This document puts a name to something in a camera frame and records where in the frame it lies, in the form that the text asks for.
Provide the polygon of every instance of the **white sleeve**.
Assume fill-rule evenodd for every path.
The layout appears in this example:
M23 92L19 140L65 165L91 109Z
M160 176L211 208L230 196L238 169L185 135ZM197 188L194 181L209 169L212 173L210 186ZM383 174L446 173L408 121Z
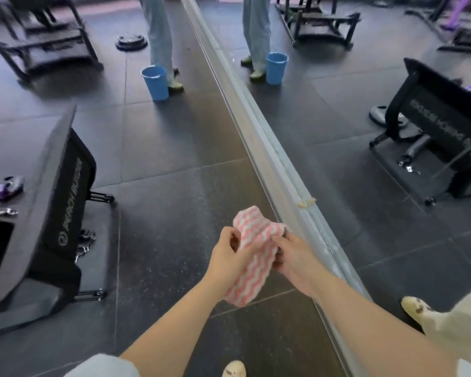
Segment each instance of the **white sleeve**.
M460 359L457 363L457 377L471 377L471 363Z
M139 373L130 361L97 354L65 374L65 377L139 377Z

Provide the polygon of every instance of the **blue bucket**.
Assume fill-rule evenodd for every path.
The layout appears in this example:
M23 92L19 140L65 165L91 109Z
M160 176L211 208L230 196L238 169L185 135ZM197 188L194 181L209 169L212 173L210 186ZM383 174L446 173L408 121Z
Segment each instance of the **blue bucket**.
M283 53L270 53L267 57L267 83L281 84L288 56Z
M141 74L153 101L164 101L169 98L166 69L161 66L151 65L142 69Z

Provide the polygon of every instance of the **sneaker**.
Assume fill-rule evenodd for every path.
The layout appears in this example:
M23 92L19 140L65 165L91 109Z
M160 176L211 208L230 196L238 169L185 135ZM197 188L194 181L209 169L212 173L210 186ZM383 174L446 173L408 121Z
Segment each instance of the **sneaker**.
M240 65L243 67L252 67L253 66L253 60L251 59L251 55L241 59Z
M265 72L255 70L250 75L250 81L252 82L261 82L265 79Z
M434 310L428 306L425 301L419 298L414 298L413 296L405 296L402 298L401 306L408 316L414 319L421 326L422 317L428 312L434 312Z
M172 91L172 92L183 91L183 85L174 78L168 79L168 88L169 88L169 91Z
M225 367L221 377L246 377L246 368L241 361L232 361Z

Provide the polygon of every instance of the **forearm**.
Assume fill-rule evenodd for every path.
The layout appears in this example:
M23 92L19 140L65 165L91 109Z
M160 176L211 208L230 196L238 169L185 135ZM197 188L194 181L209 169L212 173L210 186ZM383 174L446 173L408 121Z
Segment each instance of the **forearm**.
M131 361L141 377L181 377L219 296L203 279L120 357Z
M316 269L312 277L314 297L370 376L455 376L456 357L364 298L322 265Z

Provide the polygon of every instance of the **gym floor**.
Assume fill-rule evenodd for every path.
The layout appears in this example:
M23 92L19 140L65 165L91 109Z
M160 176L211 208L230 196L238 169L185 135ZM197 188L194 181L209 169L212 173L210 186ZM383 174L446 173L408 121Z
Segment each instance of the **gym floor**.
M272 5L271 50L290 57L285 79L251 84L239 66L242 0L224 1L199 4L373 300L410 324L404 295L449 310L471 291L471 198L432 209L413 201L370 153L382 129L368 111L399 89L404 57L468 85L471 55L437 52L438 39L402 8L343 2L338 14L361 12L352 51L317 41L294 49Z
M200 280L239 210L258 205L275 219L181 3L167 9L186 91L165 103L150 101L139 74L149 52L114 47L147 30L134 0L80 8L103 73L65 68L25 90L0 57L0 174L28 175L74 99L94 187L117 200L108 297L0 334L0 377L60 377L96 353L120 354ZM10 40L2 26L0 40ZM246 308L214 309L186 376L221 375L234 359L251 375L344 375L312 300L278 274Z

